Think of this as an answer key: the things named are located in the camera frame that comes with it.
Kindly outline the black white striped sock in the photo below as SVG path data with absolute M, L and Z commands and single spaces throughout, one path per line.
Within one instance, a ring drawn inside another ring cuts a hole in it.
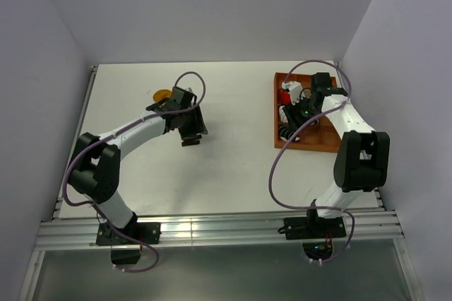
M 285 126 L 284 124 L 281 124 L 278 127 L 278 136 L 284 142 L 286 142 L 289 138 L 291 138 L 293 134 L 294 134 L 294 132 L 290 131 L 288 129 L 288 127 Z

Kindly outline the mustard yellow sock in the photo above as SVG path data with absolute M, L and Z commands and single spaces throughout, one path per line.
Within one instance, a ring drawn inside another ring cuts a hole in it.
M 153 99 L 155 102 L 170 98 L 172 91 L 169 89 L 160 89 L 153 94 Z

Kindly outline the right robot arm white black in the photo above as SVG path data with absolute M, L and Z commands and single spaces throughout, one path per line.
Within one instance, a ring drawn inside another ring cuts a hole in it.
M 386 183 L 390 137 L 376 131 L 357 112 L 344 88 L 333 85 L 328 73 L 310 76 L 305 89 L 297 81 L 284 82 L 286 96 L 280 108 L 283 122 L 293 135 L 303 124 L 309 126 L 326 117 L 340 137 L 333 165 L 333 183 L 312 203 L 315 214 L 306 219 L 307 232 L 321 237 L 356 198 Z

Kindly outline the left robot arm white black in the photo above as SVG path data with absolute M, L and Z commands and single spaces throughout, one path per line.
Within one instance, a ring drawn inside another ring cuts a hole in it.
M 113 226 L 112 236 L 129 244 L 140 236 L 137 215 L 119 193 L 122 160 L 148 141 L 177 130 L 183 146 L 200 143 L 208 133 L 197 96 L 191 89 L 173 87 L 168 98 L 146 107 L 143 114 L 113 131 L 78 137 L 67 183 L 87 198 Z

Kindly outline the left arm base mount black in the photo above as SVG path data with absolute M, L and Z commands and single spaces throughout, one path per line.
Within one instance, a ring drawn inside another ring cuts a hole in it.
M 161 224 L 157 222 L 136 223 L 130 228 L 113 230 L 108 223 L 100 223 L 95 244 L 111 247 L 111 262 L 117 266 L 132 266 L 138 263 L 144 244 L 158 244 Z

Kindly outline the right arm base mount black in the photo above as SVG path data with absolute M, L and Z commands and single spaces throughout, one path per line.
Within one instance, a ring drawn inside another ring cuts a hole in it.
M 311 220 L 307 216 L 284 218 L 278 233 L 286 240 L 318 240 L 302 245 L 307 257 L 317 261 L 331 258 L 333 240 L 347 235 L 342 218 Z

